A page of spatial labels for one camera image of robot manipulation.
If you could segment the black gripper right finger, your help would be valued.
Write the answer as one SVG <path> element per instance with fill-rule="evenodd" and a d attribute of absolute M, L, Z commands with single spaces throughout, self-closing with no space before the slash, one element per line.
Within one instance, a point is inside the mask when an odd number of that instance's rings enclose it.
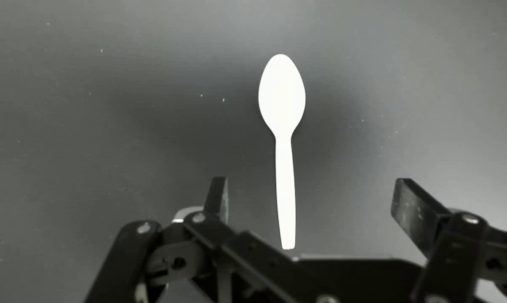
<path fill-rule="evenodd" d="M 451 212 L 412 178 L 397 178 L 390 215 L 420 254 L 429 257 Z"/>

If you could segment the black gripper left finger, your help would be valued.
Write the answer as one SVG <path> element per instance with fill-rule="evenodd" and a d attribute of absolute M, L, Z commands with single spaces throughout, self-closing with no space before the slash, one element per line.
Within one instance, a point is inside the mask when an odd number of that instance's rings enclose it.
<path fill-rule="evenodd" d="M 228 222 L 228 183 L 225 176 L 213 176 L 203 203 L 203 213 Z"/>

